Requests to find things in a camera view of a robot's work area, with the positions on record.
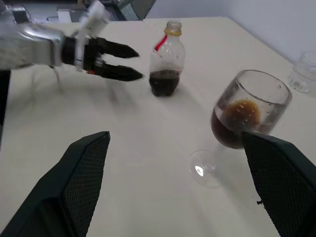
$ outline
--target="white table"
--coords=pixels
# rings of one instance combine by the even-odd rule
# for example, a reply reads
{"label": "white table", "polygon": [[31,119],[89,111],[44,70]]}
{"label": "white table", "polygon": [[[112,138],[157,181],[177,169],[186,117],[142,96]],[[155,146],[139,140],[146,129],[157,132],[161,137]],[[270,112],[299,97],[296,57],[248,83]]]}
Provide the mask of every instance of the white table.
{"label": "white table", "polygon": [[[106,58],[142,71],[144,80],[116,82],[63,66],[60,90],[47,66],[13,72],[0,157],[0,231],[72,142],[108,130],[104,179],[87,236],[278,236],[256,204],[244,151],[225,151],[218,189],[200,186],[188,169],[192,152],[216,147],[210,112],[236,73],[258,69],[285,80],[291,64],[227,18],[180,21],[186,65],[170,98],[154,97],[148,83],[149,52],[167,19],[113,22],[101,34],[140,53],[140,59]],[[71,33],[78,25],[52,26]],[[315,163],[314,107],[314,98],[294,91],[272,135],[293,142]]]}

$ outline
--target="robotic hand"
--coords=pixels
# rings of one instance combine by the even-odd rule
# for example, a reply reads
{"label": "robotic hand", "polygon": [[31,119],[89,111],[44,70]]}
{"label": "robotic hand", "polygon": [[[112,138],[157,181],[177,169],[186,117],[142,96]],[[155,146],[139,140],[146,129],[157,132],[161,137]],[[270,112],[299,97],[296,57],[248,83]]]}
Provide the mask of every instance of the robotic hand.
{"label": "robotic hand", "polygon": [[109,13],[95,1],[88,16],[80,22],[78,38],[66,37],[60,30],[37,24],[3,24],[0,31],[0,70],[12,70],[32,64],[50,67],[62,63],[74,65],[104,78],[133,81],[143,75],[130,67],[113,66],[101,59],[102,54],[120,58],[138,57],[131,47],[98,38],[109,23]]}

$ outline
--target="bottle cap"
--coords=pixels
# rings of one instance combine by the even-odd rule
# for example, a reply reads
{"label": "bottle cap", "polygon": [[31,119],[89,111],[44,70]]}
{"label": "bottle cap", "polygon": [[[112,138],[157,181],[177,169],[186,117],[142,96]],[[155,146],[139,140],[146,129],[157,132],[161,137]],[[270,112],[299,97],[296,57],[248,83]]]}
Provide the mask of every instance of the bottle cap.
{"label": "bottle cap", "polygon": [[182,24],[179,21],[168,21],[167,27],[164,29],[164,32],[167,35],[172,35],[172,36],[180,36],[182,35]]}

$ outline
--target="tabletop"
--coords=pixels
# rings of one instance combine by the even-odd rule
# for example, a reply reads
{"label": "tabletop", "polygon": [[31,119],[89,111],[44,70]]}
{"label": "tabletop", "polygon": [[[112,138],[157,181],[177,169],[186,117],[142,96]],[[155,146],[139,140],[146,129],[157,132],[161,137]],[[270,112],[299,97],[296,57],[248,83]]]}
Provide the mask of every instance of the tabletop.
{"label": "tabletop", "polygon": [[[48,66],[13,71],[0,155],[0,231],[38,179],[83,136],[110,131],[100,197],[88,237],[278,236],[258,197],[242,150],[225,150],[220,187],[200,186],[190,155],[218,144],[212,107],[242,69],[285,81],[292,65],[228,18],[183,18],[186,62],[174,95],[151,94],[151,47],[168,19],[113,22],[101,37],[128,44],[140,58],[105,56],[141,71],[144,79],[118,82]],[[78,24],[51,24],[73,32]],[[315,99],[293,91],[272,135],[294,143],[313,163]]]}

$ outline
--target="glass base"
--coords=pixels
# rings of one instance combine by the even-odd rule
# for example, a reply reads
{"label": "glass base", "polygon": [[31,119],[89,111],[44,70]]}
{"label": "glass base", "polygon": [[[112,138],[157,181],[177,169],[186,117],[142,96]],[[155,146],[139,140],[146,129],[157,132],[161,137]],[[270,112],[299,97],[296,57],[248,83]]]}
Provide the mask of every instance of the glass base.
{"label": "glass base", "polygon": [[199,150],[190,156],[190,173],[202,186],[207,188],[221,187],[216,177],[217,163],[215,152]]}

